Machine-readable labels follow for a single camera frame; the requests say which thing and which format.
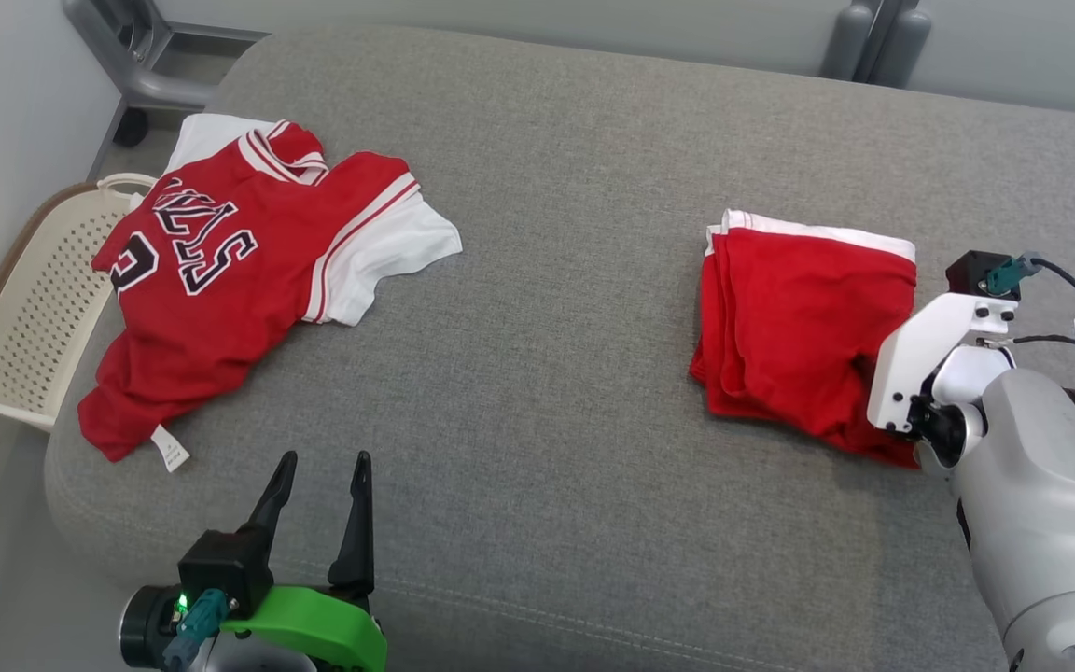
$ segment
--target folded red garment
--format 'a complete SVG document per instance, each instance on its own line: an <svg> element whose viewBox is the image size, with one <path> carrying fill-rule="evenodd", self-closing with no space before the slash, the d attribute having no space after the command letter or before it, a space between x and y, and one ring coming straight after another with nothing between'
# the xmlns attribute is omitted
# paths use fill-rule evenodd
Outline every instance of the folded red garment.
<svg viewBox="0 0 1075 672"><path fill-rule="evenodd" d="M878 348L907 320L915 246L864 230L729 210L708 227L691 377L717 415L785 421L914 468L912 443L866 419Z"/></svg>

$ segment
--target white plastic basket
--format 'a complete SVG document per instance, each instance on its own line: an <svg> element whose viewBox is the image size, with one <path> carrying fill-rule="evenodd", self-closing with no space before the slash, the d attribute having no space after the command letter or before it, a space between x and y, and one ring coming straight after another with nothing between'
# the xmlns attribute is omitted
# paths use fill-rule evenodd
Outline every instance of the white plastic basket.
<svg viewBox="0 0 1075 672"><path fill-rule="evenodd" d="M52 430L69 380L110 298L106 273L89 260L131 192L155 178L119 173L64 188L41 205L0 264L0 415Z"/></svg>

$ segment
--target red and white shirt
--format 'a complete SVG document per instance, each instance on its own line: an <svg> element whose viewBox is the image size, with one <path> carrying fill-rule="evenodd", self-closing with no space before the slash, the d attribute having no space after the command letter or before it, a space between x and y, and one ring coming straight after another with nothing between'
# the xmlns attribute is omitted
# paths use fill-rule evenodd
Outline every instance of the red and white shirt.
<svg viewBox="0 0 1075 672"><path fill-rule="evenodd" d="M123 459L241 386L298 320L354 325L379 277L460 251L404 160L361 152L328 169L297 124L242 131L167 172L95 256L127 328L77 406L82 432Z"/></svg>

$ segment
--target basket handle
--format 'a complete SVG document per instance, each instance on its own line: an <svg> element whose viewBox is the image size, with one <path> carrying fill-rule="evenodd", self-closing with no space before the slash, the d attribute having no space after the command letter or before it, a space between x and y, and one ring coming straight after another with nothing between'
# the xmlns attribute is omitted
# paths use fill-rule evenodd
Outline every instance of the basket handle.
<svg viewBox="0 0 1075 672"><path fill-rule="evenodd" d="M128 195L123 195L118 191L120 184L132 184L135 187L150 188L155 187L157 184L157 178L149 177L149 175L138 173L138 172L116 172L115 174L106 175L98 181L98 188L102 190L114 191L115 195L123 196L124 198Z"/></svg>

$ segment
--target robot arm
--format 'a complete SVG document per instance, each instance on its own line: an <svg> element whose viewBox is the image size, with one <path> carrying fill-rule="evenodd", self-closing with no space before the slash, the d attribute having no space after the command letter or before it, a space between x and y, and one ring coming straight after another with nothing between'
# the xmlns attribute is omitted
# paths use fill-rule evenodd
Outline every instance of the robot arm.
<svg viewBox="0 0 1075 672"><path fill-rule="evenodd" d="M960 345L1015 318L1018 289L987 290L1000 258L970 252L948 269L952 294L884 342L869 417L950 481L1010 672L1075 672L1075 391L1004 349Z"/></svg>

